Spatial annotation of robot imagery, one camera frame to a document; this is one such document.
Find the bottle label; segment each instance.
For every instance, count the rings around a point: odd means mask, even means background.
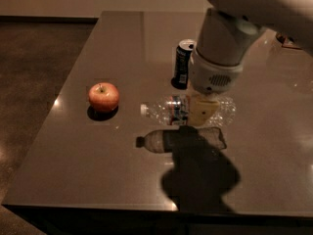
[[[189,97],[186,95],[171,96],[168,110],[170,110],[170,125],[186,125],[189,113]]]

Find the can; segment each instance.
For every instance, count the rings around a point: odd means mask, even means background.
[[[176,89],[187,89],[188,63],[195,43],[195,40],[184,39],[179,42],[176,48],[175,71],[174,77],[171,80],[172,85]]]

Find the clear plastic bottle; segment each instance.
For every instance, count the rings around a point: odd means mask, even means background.
[[[189,114],[189,97],[186,95],[162,97],[156,102],[143,103],[142,116],[153,118],[163,125],[186,125]]]
[[[198,102],[205,105],[193,111],[190,96],[168,96],[156,102],[143,103],[140,110],[142,116],[153,118],[163,125],[226,126],[235,117],[236,105],[230,97],[216,96],[212,102]],[[195,117],[202,118],[202,121],[194,124]]]
[[[181,126],[177,130],[154,130],[145,137],[137,137],[136,147],[145,147],[152,153],[170,153],[180,148],[226,148],[223,133],[218,127],[195,129]]]
[[[206,126],[227,126],[231,124],[236,115],[234,100],[226,96],[218,96],[219,108],[215,114],[205,123]]]

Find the can lid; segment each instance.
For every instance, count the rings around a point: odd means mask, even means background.
[[[140,114],[142,116],[145,116],[147,114],[147,109],[148,109],[148,107],[146,104],[141,104],[140,105]]]
[[[193,39],[184,39],[184,40],[181,40],[178,45],[183,50],[191,52],[191,51],[193,51],[193,49],[196,45],[196,41]]]

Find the bottle cap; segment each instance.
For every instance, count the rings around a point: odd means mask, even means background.
[[[136,139],[136,147],[141,148],[145,146],[145,138],[144,137],[137,137]]]
[[[145,116],[147,114],[147,105],[146,104],[141,104],[141,106],[140,106],[140,114],[142,116]]]

